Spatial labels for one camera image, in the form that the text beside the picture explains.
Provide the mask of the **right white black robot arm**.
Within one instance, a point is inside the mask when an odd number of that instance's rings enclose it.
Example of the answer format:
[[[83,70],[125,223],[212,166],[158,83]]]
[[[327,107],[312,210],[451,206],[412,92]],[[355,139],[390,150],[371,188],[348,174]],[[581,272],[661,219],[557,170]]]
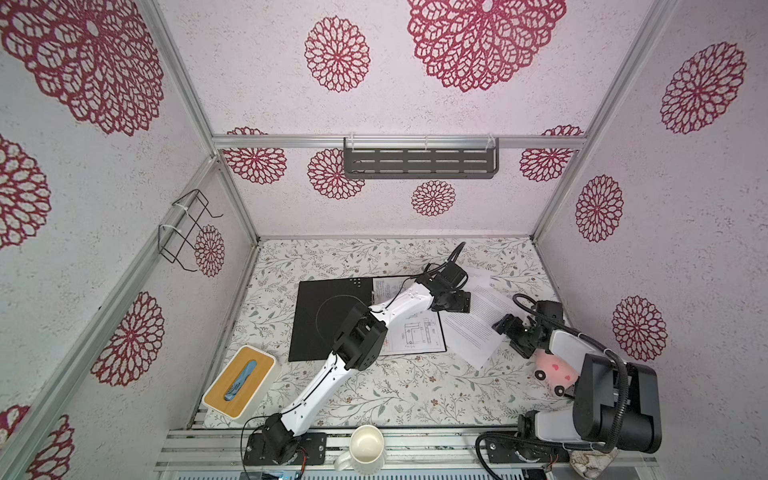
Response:
[[[662,443],[662,419],[655,370],[622,359],[568,326],[559,302],[535,300],[522,293],[515,294],[512,301],[527,313],[527,319],[508,314],[494,324],[494,330],[507,336],[522,357],[540,358],[535,372],[538,379],[553,379],[546,371],[549,366],[570,373],[571,379],[563,386],[553,386],[552,391],[572,402],[557,411],[522,414],[514,431],[479,434],[474,451],[490,477],[498,476],[489,464],[496,455],[552,466],[576,453],[657,452]]]

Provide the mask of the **technical drawing paper sheet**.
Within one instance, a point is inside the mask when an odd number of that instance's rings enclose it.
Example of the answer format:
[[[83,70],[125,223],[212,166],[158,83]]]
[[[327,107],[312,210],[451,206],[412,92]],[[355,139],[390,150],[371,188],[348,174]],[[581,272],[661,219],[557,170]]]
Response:
[[[404,278],[374,278],[373,303],[386,304],[395,296]],[[442,323],[437,312],[426,310],[388,326],[381,356],[418,355],[447,351]]]

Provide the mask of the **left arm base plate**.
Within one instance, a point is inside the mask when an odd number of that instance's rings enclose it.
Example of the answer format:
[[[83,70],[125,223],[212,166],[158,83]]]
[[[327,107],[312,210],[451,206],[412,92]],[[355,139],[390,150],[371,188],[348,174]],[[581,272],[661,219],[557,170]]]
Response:
[[[252,466],[317,466],[325,462],[327,435],[305,433],[278,439],[256,432],[249,436],[243,463]]]

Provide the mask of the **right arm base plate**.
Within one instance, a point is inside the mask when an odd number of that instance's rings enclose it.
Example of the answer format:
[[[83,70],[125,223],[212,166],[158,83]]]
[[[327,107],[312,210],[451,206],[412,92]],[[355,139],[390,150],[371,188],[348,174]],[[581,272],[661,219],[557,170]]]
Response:
[[[555,464],[570,460],[570,454],[559,446],[534,444],[513,432],[486,432],[481,444],[491,464]]]

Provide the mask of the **red black file folder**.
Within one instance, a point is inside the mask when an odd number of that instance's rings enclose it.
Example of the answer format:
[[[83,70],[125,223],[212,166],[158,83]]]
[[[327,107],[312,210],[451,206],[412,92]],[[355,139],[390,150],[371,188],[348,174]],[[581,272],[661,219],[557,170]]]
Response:
[[[333,336],[351,309],[375,305],[374,278],[300,282],[288,360],[299,362],[326,359],[331,351]],[[410,280],[404,278],[399,288],[406,289],[411,284]]]

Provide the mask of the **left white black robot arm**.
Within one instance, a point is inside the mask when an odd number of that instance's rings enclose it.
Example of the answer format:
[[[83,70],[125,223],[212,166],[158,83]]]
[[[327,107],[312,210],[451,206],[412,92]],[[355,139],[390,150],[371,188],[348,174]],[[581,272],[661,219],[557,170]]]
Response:
[[[278,413],[261,415],[262,424],[240,438],[241,464],[286,465],[295,456],[307,462],[310,454],[301,446],[320,410],[353,375],[371,367],[380,356],[389,326],[423,312],[467,313],[471,294],[463,289],[467,272],[458,265],[465,244],[459,243],[442,263],[408,279],[389,300],[349,310],[330,343],[321,370],[291,404]]]

